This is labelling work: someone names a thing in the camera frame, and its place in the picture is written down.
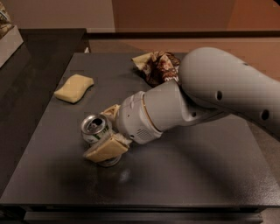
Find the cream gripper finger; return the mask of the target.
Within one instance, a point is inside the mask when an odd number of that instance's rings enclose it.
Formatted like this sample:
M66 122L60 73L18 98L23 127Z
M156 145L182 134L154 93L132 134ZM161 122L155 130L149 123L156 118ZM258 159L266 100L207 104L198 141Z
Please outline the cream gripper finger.
M117 112L119 111L120 105L119 104L115 104L113 106L110 106L106 109L104 109L101 114L103 116L105 116L109 121L111 121L112 123L114 123L116 121L116 115Z
M93 144L83 157L95 163L103 162L127 152L131 143L131 140L120 133L112 134Z

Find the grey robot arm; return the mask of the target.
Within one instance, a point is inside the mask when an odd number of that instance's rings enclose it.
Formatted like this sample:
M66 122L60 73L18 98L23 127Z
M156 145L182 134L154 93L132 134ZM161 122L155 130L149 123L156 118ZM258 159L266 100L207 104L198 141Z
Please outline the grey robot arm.
M140 91L122 104L88 116L81 125L95 163L117 160L131 142L147 144L176 126L193 126L229 114L280 137L280 82L234 55L212 47L189 52L178 80Z

